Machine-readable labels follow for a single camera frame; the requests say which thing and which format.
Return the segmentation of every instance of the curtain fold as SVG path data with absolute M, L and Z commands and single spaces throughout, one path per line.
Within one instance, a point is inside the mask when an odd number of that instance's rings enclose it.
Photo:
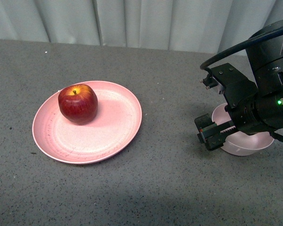
M 281 19 L 283 0 L 0 0 L 0 39 L 217 53 Z

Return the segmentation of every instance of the bowl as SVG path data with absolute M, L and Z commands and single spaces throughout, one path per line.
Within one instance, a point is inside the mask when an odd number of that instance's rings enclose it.
M 227 103 L 221 104 L 213 111 L 212 121 L 217 125 L 231 120 L 230 115 L 225 111 L 226 105 Z M 269 132 L 260 132 L 249 136 L 238 131 L 229 135 L 221 148 L 233 155 L 247 156 L 267 148 L 273 141 Z

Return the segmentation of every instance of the black cable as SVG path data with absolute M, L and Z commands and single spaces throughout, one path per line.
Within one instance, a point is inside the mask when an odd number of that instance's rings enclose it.
M 278 141 L 283 142 L 283 135 L 280 135 L 280 134 L 275 133 L 275 132 L 269 132 L 269 134 L 273 139 L 276 139 Z
M 202 63 L 202 65 L 200 65 L 200 69 L 208 71 L 208 66 L 210 66 L 213 63 L 216 63 L 217 61 L 226 58 L 234 53 L 237 53 L 241 50 L 244 50 L 246 48 L 249 48 L 250 46 L 253 46 L 255 44 L 258 44 L 260 42 L 263 41 L 267 41 L 276 37 L 279 37 L 283 35 L 283 26 L 279 27 L 277 29 L 271 30 L 269 32 L 265 32 L 263 34 L 257 35 L 253 38 L 250 38 L 244 42 L 241 42 L 233 47 L 230 47 L 216 55 L 214 55 L 213 57 L 211 57 L 210 59 L 208 59 L 207 61 L 205 61 L 204 63 Z

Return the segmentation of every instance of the speckled gray surface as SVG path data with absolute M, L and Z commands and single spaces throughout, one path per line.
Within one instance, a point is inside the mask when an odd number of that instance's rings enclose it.
M 199 83 L 211 56 L 0 40 L 0 225 L 283 225 L 283 144 L 237 157 L 197 139 L 194 119 L 225 102 Z M 252 78 L 246 57 L 224 62 Z M 37 110 L 91 80 L 137 96 L 138 134 L 99 163 L 49 158 L 33 140 Z

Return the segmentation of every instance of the pink plate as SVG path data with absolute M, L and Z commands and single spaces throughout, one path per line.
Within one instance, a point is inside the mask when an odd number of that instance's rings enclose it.
M 142 122 L 141 105 L 125 87 L 108 81 L 81 83 L 98 97 L 98 113 L 90 123 L 78 126 L 68 121 L 59 110 L 59 92 L 42 104 L 33 120 L 33 138 L 41 151 L 72 164 L 115 155 L 132 141 Z

